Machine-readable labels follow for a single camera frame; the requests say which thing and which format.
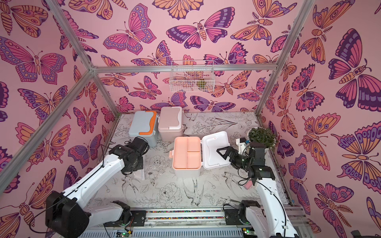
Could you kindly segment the white pink medicine chest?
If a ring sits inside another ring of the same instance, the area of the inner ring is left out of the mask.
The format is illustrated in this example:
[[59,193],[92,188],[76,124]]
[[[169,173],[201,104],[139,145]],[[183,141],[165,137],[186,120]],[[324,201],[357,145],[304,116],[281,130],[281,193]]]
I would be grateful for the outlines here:
[[225,131],[199,138],[197,136],[180,136],[175,138],[174,149],[169,152],[172,168],[178,178],[195,178],[200,176],[201,169],[222,168],[217,165],[218,148],[230,146]]

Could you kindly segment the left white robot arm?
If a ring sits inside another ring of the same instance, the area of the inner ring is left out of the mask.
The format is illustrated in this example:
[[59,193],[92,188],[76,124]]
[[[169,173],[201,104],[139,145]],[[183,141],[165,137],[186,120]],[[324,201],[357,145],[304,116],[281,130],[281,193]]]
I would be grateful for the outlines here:
[[45,225],[64,238],[78,238],[88,228],[106,223],[129,225],[131,208],[119,200],[88,210],[86,206],[98,190],[115,174],[131,175],[143,169],[148,142],[136,137],[126,145],[116,145],[89,174],[62,192],[53,191],[46,199]]

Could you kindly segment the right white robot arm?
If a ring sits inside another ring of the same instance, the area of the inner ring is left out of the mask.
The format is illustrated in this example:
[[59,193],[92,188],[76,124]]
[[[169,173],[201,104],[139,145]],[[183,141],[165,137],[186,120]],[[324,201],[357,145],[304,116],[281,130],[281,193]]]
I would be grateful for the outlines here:
[[258,238],[298,238],[277,189],[275,175],[266,165],[266,146],[258,142],[241,143],[239,150],[231,146],[216,152],[238,170],[247,173],[245,182],[251,181],[260,202],[242,200],[239,204],[240,222],[250,224]]

